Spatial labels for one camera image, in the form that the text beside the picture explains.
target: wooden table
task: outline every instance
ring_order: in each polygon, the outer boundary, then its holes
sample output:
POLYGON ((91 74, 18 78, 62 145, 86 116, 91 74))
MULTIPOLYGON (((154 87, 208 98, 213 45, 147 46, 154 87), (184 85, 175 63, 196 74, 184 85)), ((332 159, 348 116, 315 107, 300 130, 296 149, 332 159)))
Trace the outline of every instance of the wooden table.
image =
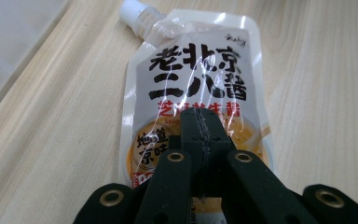
MULTIPOLYGON (((280 179, 358 202, 358 0, 144 2, 254 18, 280 179)), ((0 104, 0 223, 71 223, 117 181, 126 66, 142 43, 120 3, 72 1, 0 104)))

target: black metal bracket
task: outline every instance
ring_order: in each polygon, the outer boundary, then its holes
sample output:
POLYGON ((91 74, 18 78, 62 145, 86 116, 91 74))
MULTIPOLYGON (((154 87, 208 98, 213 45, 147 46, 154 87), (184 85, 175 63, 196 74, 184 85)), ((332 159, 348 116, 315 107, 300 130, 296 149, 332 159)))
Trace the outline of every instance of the black metal bracket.
POLYGON ((75 223, 190 223, 191 197, 221 197, 227 223, 358 223, 358 204, 344 193, 324 185, 292 192, 201 108, 181 113, 181 136, 170 137, 151 179, 97 189, 75 223))

